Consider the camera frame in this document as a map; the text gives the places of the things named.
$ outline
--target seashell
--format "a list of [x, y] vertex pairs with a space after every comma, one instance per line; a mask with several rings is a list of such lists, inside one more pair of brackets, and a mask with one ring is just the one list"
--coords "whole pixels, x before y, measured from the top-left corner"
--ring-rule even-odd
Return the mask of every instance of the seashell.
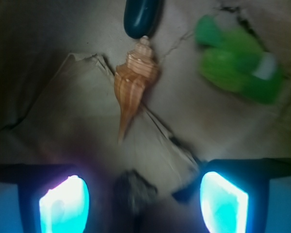
[[147, 36], [143, 36], [128, 52], [125, 64], [116, 67], [114, 92], [121, 108], [118, 143], [137, 114], [144, 90], [152, 85], [158, 76], [158, 65], [153, 61], [153, 50]]

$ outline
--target beige surface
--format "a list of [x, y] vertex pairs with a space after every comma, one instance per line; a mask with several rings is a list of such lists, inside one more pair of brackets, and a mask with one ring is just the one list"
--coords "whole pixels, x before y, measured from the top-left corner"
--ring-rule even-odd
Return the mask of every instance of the beige surface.
[[[202, 54], [202, 49], [196, 47], [192, 38], [197, 20], [204, 14], [211, 14], [223, 28], [236, 25], [236, 14], [218, 10], [218, 3], [223, 1], [226, 6], [234, 3], [233, 6], [241, 7], [242, 15], [253, 25], [267, 49], [291, 74], [291, 0], [166, 0], [157, 31], [151, 38], [162, 75], [157, 85], [146, 92], [144, 102], [202, 160], [291, 157], [291, 76], [286, 79], [278, 102], [273, 106], [263, 106], [218, 90], [196, 72]], [[112, 71], [116, 65], [124, 63], [127, 51], [135, 44], [135, 40], [124, 32], [125, 2], [0, 0], [0, 129], [6, 124], [17, 125], [18, 120], [23, 119], [68, 53], [102, 54]], [[54, 107], [59, 101], [51, 99], [49, 105]], [[105, 143], [116, 140], [117, 134], [108, 135], [108, 141], [102, 142], [96, 136], [93, 144], [94, 136], [80, 124], [79, 119], [87, 117], [83, 123], [98, 128], [101, 119], [79, 109], [78, 100], [71, 102], [79, 113], [70, 119], [73, 127], [49, 114], [30, 113], [30, 121], [24, 120], [19, 127], [0, 131], [0, 163], [48, 161], [74, 162], [82, 166], [92, 188], [91, 194], [97, 194], [92, 209], [99, 217], [89, 220], [89, 229], [95, 227], [107, 232], [112, 219], [112, 192], [109, 190], [112, 178], [108, 173], [115, 175], [124, 164], [129, 166], [130, 163], [138, 163], [144, 173], [151, 173], [152, 170], [145, 171], [143, 166], [144, 160], [150, 161], [147, 157], [133, 161], [124, 155], [116, 166], [97, 166], [93, 154], [99, 154], [101, 162], [109, 162], [110, 158], [101, 155], [111, 153]], [[109, 110], [111, 113], [118, 111], [118, 105], [109, 105]], [[65, 112], [65, 106], [60, 106], [57, 111]], [[33, 127], [38, 121], [47, 119], [48, 127]], [[118, 127], [117, 122], [104, 124], [106, 132]], [[58, 134], [55, 132], [57, 127], [60, 127]], [[134, 135], [135, 132], [131, 131], [129, 137]], [[63, 149], [61, 143], [66, 140]], [[133, 150], [134, 145], [124, 144], [122, 150]], [[93, 171], [101, 174], [99, 179], [95, 178]], [[184, 206], [172, 206], [175, 210], [169, 212], [170, 218], [166, 219], [157, 211], [160, 221], [167, 221], [167, 231], [179, 230], [181, 224], [192, 217], [173, 221], [178, 218], [177, 213], [188, 212]], [[150, 226], [144, 229], [153, 230]]]
[[[291, 39], [280, 36], [291, 38], [291, 1], [237, 5], [267, 48], [291, 67]], [[123, 29], [124, 6], [124, 0], [0, 1], [0, 129], [25, 116], [69, 51], [101, 53], [111, 70], [124, 63], [135, 44]], [[192, 37], [197, 20], [211, 14], [223, 28], [236, 25], [236, 15], [218, 7], [215, 0], [166, 1], [151, 40], [162, 75], [144, 101], [202, 160], [291, 157], [291, 76], [278, 102], [262, 106], [217, 90], [196, 72], [202, 55]]]

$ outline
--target green plush toy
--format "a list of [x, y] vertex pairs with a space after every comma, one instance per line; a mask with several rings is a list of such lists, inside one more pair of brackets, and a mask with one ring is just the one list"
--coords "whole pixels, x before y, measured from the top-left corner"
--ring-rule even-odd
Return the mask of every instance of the green plush toy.
[[271, 53], [264, 52], [242, 28], [222, 32], [210, 16], [202, 17], [195, 30], [205, 51], [199, 71], [219, 88], [265, 104], [274, 103], [283, 73]]

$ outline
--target cyan light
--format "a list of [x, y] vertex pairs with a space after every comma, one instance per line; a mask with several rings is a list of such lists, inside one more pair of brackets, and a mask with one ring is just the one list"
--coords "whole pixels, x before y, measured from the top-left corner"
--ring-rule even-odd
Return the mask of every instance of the cyan light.
[[217, 172], [208, 172], [200, 186], [204, 222], [211, 233], [244, 233], [248, 194]]
[[70, 176], [50, 189], [39, 205], [42, 233], [82, 233], [89, 210], [87, 185], [78, 176]]

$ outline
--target blue glowing lens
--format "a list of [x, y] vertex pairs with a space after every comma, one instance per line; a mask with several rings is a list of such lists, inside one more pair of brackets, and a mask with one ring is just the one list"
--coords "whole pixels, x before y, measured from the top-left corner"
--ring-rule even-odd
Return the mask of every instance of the blue glowing lens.
[[248, 194], [216, 172], [204, 175], [200, 205], [211, 233], [244, 233], [247, 224]]
[[39, 201], [42, 233], [81, 233], [85, 229], [89, 192], [85, 181], [70, 176]]

